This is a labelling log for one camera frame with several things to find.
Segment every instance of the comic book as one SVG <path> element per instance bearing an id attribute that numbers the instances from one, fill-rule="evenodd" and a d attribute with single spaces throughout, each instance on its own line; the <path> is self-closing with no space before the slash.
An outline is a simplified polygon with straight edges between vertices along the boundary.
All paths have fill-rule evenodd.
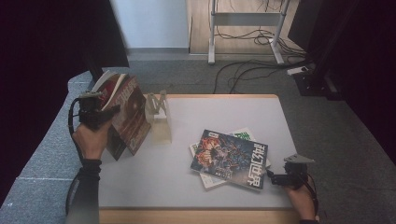
<path id="1" fill-rule="evenodd" d="M 191 169 L 262 190 L 267 152 L 265 144 L 204 130 Z"/>
<path id="2" fill-rule="evenodd" d="M 249 128 L 238 129 L 236 131 L 233 131 L 230 134 L 235 137 L 246 139 L 249 141 L 256 141 L 256 139 L 253 136 L 253 133 L 250 131 Z M 192 156 L 195 156 L 195 152 L 196 152 L 196 150 L 198 150 L 198 146 L 199 146 L 199 143 L 190 145 L 190 151 L 192 153 Z M 269 162 L 268 159 L 266 159 L 265 167 L 268 168 L 270 165 L 271 165 L 271 162 Z M 205 190 L 213 189 L 214 187 L 218 187 L 218 186 L 221 186 L 221 185 L 227 183 L 227 181 L 225 181 L 223 179 L 218 179 L 211 175 L 200 174 L 200 177 L 202 179 L 202 182 L 204 183 Z"/>
<path id="3" fill-rule="evenodd" d="M 134 155 L 149 132 L 144 104 L 146 98 L 137 85 L 136 77 L 106 71 L 92 87 L 101 92 L 102 110 L 120 105 L 108 130 L 107 150 L 117 161 L 125 148 Z"/>

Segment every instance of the colorful book cover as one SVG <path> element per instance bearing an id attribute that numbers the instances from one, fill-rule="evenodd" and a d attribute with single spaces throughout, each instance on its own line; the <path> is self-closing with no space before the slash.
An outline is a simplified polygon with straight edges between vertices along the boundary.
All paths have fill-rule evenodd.
<path id="1" fill-rule="evenodd" d="M 253 141 L 256 142 L 256 138 L 253 136 L 253 133 L 250 131 L 249 128 L 242 128 L 236 131 L 233 131 L 233 136 L 242 138 L 248 141 Z M 271 166 L 271 162 L 268 160 L 268 158 L 265 160 L 265 168 L 268 168 Z"/>
<path id="2" fill-rule="evenodd" d="M 195 156 L 195 152 L 198 150 L 199 143 L 195 143 L 190 145 L 190 151 L 192 153 L 192 156 Z M 205 175 L 205 174 L 200 174 L 200 177 L 202 179 L 202 182 L 204 183 L 204 187 L 206 190 L 213 189 L 214 187 L 221 186 L 227 181 L 219 178 L 215 178 L 214 176 L 211 175 Z"/>
<path id="3" fill-rule="evenodd" d="M 133 155 L 149 133 L 150 124 L 145 114 L 146 98 L 140 90 L 136 77 L 127 76 L 107 107 L 120 105 L 120 113 L 113 118 L 113 127 Z"/>
<path id="4" fill-rule="evenodd" d="M 267 152 L 265 144 L 204 130 L 191 169 L 261 190 Z"/>
<path id="5" fill-rule="evenodd" d="M 127 79 L 126 77 L 128 77 L 126 74 L 106 71 L 99 80 L 96 81 L 95 85 L 92 87 L 92 91 L 102 93 L 99 97 L 99 99 L 101 99 L 102 110 L 107 108 L 107 103 L 118 91 L 120 85 Z M 108 130 L 106 148 L 116 161 L 126 148 L 125 143 L 120 138 L 120 134 L 114 126 L 111 126 Z"/>

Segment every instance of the dark backdrop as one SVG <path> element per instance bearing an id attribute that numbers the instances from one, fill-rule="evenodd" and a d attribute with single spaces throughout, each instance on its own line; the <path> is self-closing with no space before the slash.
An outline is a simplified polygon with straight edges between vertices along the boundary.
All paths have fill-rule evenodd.
<path id="1" fill-rule="evenodd" d="M 337 99 L 348 103 L 396 162 L 393 9 L 394 3 L 371 0 L 302 0 L 289 38 L 317 64 L 311 84 L 321 85 L 331 74 Z"/>
<path id="2" fill-rule="evenodd" d="M 0 22 L 2 203 L 63 105 L 67 81 L 129 65 L 109 1 L 2 1 Z"/>

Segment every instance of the hand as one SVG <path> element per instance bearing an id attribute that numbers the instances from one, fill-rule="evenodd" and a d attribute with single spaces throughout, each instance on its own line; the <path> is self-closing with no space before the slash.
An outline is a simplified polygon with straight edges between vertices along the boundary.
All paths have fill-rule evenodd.
<path id="1" fill-rule="evenodd" d="M 92 131 L 84 124 L 78 125 L 73 133 L 73 139 L 81 149 L 82 156 L 88 160 L 100 160 L 107 145 L 107 132 L 111 120 L 107 121 L 97 131 Z"/>
<path id="2" fill-rule="evenodd" d="M 308 184 L 311 185 L 312 180 L 309 177 Z M 315 220 L 315 206 L 312 201 L 312 195 L 309 189 L 302 185 L 299 189 L 291 187 L 283 188 L 289 196 L 291 204 L 300 215 L 300 219 Z"/>

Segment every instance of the wooden table edge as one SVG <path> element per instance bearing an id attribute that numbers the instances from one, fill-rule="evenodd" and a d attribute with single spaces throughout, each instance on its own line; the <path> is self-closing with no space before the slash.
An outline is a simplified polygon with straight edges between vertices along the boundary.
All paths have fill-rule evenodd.
<path id="1" fill-rule="evenodd" d="M 299 216 L 293 209 L 101 208 L 100 223 L 297 224 Z"/>

